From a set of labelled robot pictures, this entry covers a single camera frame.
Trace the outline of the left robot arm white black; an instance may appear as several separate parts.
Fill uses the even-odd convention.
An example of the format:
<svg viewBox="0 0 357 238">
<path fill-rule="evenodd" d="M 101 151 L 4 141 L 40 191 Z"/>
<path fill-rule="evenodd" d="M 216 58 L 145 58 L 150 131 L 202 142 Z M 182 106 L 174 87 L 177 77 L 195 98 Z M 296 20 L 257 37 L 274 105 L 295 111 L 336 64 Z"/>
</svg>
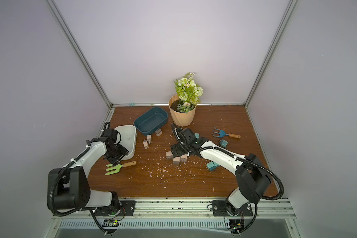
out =
<svg viewBox="0 0 357 238">
<path fill-rule="evenodd" d="M 85 149 L 62 168 L 48 174 L 47 207 L 55 216 L 99 209 L 101 215 L 118 215 L 121 203 L 116 192 L 103 192 L 90 188 L 88 175 L 95 163 L 103 158 L 110 167 L 106 175 L 118 172 L 121 159 L 129 151 L 121 145 L 122 136 L 106 122 L 99 137 L 86 142 Z"/>
</svg>

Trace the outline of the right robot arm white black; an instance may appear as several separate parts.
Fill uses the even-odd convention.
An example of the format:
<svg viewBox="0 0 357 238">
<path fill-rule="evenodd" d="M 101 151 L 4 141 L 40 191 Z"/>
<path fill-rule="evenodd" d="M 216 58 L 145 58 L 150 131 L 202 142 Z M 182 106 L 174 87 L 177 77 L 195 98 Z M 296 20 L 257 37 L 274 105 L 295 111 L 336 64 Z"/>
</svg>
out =
<svg viewBox="0 0 357 238">
<path fill-rule="evenodd" d="M 236 216 L 247 203 L 257 205 L 261 199 L 275 201 L 283 197 L 282 181 L 264 167 L 256 155 L 231 152 L 207 138 L 197 138 L 191 129 L 180 128 L 175 123 L 171 127 L 177 145 L 186 155 L 215 162 L 236 177 L 238 188 L 225 200 L 226 211 L 230 215 Z"/>
</svg>

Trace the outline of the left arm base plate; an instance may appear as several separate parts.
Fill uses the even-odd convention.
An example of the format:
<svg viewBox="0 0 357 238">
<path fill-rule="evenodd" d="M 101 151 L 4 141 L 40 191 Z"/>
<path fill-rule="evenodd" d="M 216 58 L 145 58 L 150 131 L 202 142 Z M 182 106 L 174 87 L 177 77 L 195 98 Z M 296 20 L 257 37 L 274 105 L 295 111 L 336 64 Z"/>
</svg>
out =
<svg viewBox="0 0 357 238">
<path fill-rule="evenodd" d="M 101 217 L 131 217 L 134 214 L 135 207 L 135 200 L 121 199 L 118 203 L 96 209 L 94 215 Z"/>
</svg>

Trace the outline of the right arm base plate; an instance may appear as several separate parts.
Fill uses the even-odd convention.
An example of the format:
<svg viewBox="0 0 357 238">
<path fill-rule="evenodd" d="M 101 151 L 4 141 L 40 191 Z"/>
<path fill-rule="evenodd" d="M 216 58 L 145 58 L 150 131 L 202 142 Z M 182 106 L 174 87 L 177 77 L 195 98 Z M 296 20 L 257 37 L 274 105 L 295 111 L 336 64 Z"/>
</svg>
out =
<svg viewBox="0 0 357 238">
<path fill-rule="evenodd" d="M 215 217 L 253 216 L 252 207 L 249 203 L 245 203 L 240 208 L 236 208 L 225 200 L 213 200 L 208 204 L 207 209 L 213 212 L 213 216 Z"/>
</svg>

